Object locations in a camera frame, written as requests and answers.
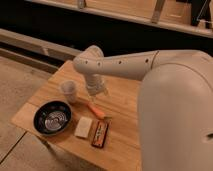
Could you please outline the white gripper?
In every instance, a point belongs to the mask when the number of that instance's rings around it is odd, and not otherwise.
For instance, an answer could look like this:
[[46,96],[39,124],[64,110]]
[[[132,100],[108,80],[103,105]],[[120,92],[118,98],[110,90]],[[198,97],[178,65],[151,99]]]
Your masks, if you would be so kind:
[[96,96],[99,93],[108,93],[105,81],[101,75],[88,75],[85,77],[85,82],[87,92],[90,96]]

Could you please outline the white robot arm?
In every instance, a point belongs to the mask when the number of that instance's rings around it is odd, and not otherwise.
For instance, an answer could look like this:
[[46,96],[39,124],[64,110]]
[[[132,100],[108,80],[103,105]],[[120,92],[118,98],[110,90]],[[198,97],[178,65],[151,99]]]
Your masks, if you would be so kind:
[[142,171],[213,171],[213,56],[200,50],[155,50],[106,57],[91,46],[73,60],[87,91],[102,75],[138,80]]

